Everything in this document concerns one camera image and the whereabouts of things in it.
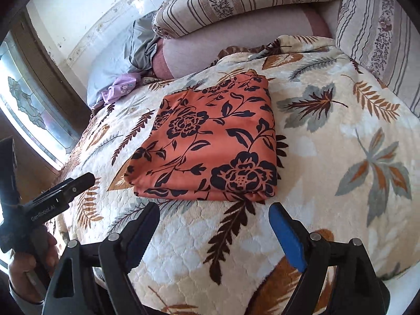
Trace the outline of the person's left hand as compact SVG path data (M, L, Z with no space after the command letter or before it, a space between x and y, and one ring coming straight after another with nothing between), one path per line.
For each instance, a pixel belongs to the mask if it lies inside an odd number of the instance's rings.
M58 264L58 251L56 248L57 240L50 233L47 233L48 251L46 253L46 264L50 275L53 274L55 266ZM35 287L28 279L28 272L32 272L36 267L36 259L27 253L15 253L9 265L9 280L12 289L19 297L33 304L43 301Z

